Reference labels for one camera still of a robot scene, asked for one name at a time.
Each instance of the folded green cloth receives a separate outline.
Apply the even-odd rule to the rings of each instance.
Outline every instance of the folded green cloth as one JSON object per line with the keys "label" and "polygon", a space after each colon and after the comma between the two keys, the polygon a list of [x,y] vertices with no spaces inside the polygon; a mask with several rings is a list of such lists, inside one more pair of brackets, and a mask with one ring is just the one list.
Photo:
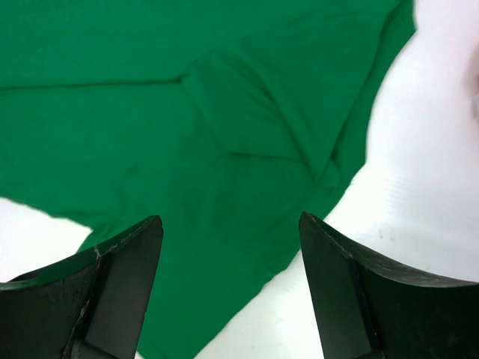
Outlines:
{"label": "folded green cloth", "polygon": [[0,196],[82,248],[161,215],[139,350],[193,358],[364,164],[413,31],[411,0],[4,0]]}

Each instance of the black plastic part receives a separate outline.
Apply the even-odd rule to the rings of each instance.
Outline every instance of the black plastic part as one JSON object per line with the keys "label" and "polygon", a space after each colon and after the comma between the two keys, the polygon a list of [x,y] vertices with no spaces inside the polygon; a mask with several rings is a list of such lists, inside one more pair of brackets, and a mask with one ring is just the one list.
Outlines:
{"label": "black plastic part", "polygon": [[133,359],[161,247],[154,216],[0,283],[0,358]]}
{"label": "black plastic part", "polygon": [[[325,359],[475,359],[479,358],[479,286],[441,277],[393,261],[348,239],[319,218],[303,214],[302,253]],[[342,258],[356,263],[358,278],[345,281],[343,271],[330,271],[318,262]],[[359,285],[369,316],[364,331],[373,326],[379,348],[364,353],[359,344],[357,316],[344,313],[355,307],[337,287]],[[356,306],[362,307],[362,301]],[[345,352],[344,346],[358,346]]]}

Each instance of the green fabric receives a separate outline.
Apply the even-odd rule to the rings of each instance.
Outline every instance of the green fabric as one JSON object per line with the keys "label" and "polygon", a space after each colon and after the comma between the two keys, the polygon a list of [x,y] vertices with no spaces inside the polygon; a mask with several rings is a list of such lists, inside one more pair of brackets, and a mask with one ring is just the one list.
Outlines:
{"label": "green fabric", "polygon": [[0,196],[83,248],[161,215],[139,350],[193,358],[364,164],[413,31],[411,0],[4,0]]}

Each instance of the white surface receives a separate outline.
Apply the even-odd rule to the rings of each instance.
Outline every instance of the white surface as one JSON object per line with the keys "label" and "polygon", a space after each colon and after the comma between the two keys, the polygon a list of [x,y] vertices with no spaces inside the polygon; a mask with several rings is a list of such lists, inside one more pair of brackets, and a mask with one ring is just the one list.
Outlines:
{"label": "white surface", "polygon": [[[420,0],[416,15],[376,101],[367,164],[327,221],[401,262],[479,280],[479,1]],[[0,200],[0,280],[67,257],[88,231]],[[197,359],[321,357],[298,256]]]}

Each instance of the green shirt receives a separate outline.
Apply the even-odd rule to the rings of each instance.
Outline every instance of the green shirt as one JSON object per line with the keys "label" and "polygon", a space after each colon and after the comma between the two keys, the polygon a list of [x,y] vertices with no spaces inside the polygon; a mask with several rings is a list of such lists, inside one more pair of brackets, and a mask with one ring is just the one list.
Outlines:
{"label": "green shirt", "polygon": [[412,0],[1,1],[0,196],[83,248],[161,215],[139,350],[190,359],[339,201],[413,31]]}

